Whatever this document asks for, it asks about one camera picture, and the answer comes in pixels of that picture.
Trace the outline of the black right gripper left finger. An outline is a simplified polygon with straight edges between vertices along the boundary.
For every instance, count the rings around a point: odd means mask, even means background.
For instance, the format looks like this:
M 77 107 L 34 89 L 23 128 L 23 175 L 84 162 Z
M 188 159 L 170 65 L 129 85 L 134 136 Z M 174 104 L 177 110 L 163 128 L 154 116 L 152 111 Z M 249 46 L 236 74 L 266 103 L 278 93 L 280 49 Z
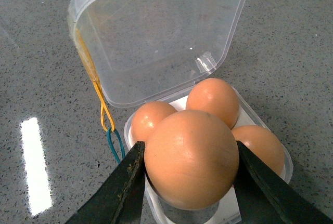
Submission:
M 145 191 L 145 143 L 138 141 L 97 192 L 67 223 L 140 223 Z

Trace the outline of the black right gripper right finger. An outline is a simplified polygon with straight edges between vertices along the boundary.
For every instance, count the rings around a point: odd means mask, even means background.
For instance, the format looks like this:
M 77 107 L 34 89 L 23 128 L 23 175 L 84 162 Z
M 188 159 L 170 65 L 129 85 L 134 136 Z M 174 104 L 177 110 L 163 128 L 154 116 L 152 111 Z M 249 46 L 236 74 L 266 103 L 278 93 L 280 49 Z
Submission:
M 234 182 L 242 223 L 332 223 L 241 141 Z

